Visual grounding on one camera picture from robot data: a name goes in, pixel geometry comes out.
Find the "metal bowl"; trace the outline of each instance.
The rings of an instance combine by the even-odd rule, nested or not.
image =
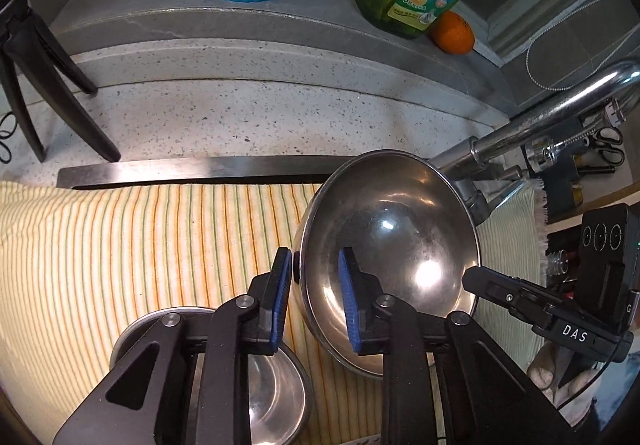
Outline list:
[[[158,319],[167,313],[183,316],[211,314],[215,310],[201,307],[166,308],[146,314],[133,322],[118,338],[109,361],[110,369]],[[194,426],[200,387],[203,355],[196,362],[191,389],[187,429]],[[302,364],[284,344],[272,357],[249,355],[249,419],[251,440],[260,445],[288,445],[305,428],[313,394]]]
[[[346,367],[379,378],[382,356],[358,356],[347,336],[337,272],[343,247],[353,247],[360,269],[386,293],[418,311],[475,309],[462,274],[480,263],[476,228],[446,177],[412,154],[369,152],[340,167],[313,197],[294,243],[294,298],[309,329]]]

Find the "white beaded chain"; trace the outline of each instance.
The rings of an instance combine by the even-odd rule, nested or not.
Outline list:
[[[555,28],[556,26],[558,26],[558,24],[562,24],[562,22],[566,21],[569,17],[571,17],[571,16],[575,15],[576,13],[581,12],[584,9],[587,9],[589,6],[597,4],[597,3],[601,2],[601,1],[603,1],[603,0],[592,0],[591,2],[588,2],[587,4],[583,4],[582,6],[580,6],[580,8],[576,8],[569,15],[567,15],[566,17],[563,17],[558,22],[553,23],[551,26],[549,26],[548,28],[542,30],[535,37],[533,37],[533,40],[531,41],[531,44],[527,48],[526,66],[527,66],[527,73],[529,73],[529,78],[539,88],[546,89],[546,91],[568,91],[573,86],[567,86],[565,88],[549,88],[547,86],[543,86],[542,84],[540,84],[540,82],[538,82],[533,77],[533,75],[531,74],[531,70],[529,69],[529,53],[531,51],[531,48],[533,47],[533,44],[535,44],[536,40],[538,40],[540,37],[542,37],[542,35],[544,35],[548,31],[550,31],[553,28]],[[607,56],[606,59],[604,59],[600,64],[598,64],[598,67],[596,69],[594,69],[593,72],[591,72],[589,76],[593,76],[601,67],[603,67],[603,65],[606,64],[609,61],[609,59],[618,52],[618,50],[624,45],[624,43],[629,40],[631,35],[633,35],[636,31],[638,31],[638,28],[640,28],[640,24],[637,24],[636,26],[634,26],[634,28],[622,39],[620,44],[618,44],[618,46]]]

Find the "dish towel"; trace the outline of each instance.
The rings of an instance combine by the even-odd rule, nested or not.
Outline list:
[[[292,245],[318,188],[83,191],[0,182],[0,385],[33,433],[52,442],[107,373],[120,333],[143,314],[217,307],[245,293],[254,275],[270,269],[276,249]],[[539,272],[536,190],[521,191],[479,227],[486,265],[527,278]],[[508,226],[498,227],[505,219]],[[479,304],[481,323],[526,366],[535,335],[517,325],[506,329],[515,319],[507,316],[505,326],[497,322],[501,315]],[[300,444],[335,445],[380,432],[381,383],[332,359],[293,302],[284,340],[314,389]]]

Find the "white glove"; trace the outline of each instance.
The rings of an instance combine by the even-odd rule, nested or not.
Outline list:
[[[558,407],[565,400],[580,391],[598,373],[596,369],[583,371],[572,381],[564,384],[558,389],[554,386],[557,351],[558,345],[552,342],[547,342],[542,346],[538,354],[536,354],[531,365],[529,365],[529,368],[527,369],[527,375],[529,378],[543,392],[554,407]],[[598,390],[599,385],[600,378],[593,382],[593,385],[591,385],[584,393],[560,410],[560,414],[562,414],[564,419],[569,422],[569,425],[573,427],[587,416],[589,408],[591,407],[593,395]]]

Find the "blue gripper pad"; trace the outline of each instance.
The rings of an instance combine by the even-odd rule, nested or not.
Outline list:
[[[276,266],[277,261],[278,256],[276,256],[274,266]],[[270,343],[274,353],[278,351],[278,346],[282,342],[284,320],[287,316],[287,304],[289,303],[289,289],[291,286],[291,250],[288,248],[286,249],[284,263],[282,263],[281,266],[282,272],[280,274],[280,280],[278,281],[278,291],[276,293],[276,300],[273,304],[273,310],[271,311]]]
[[[344,317],[347,321],[347,334],[351,348],[355,353],[359,353],[362,347],[360,338],[360,314],[356,303],[353,282],[349,272],[349,265],[345,256],[345,249],[338,252],[338,278],[340,279],[340,289],[342,290],[342,306],[344,307]]]

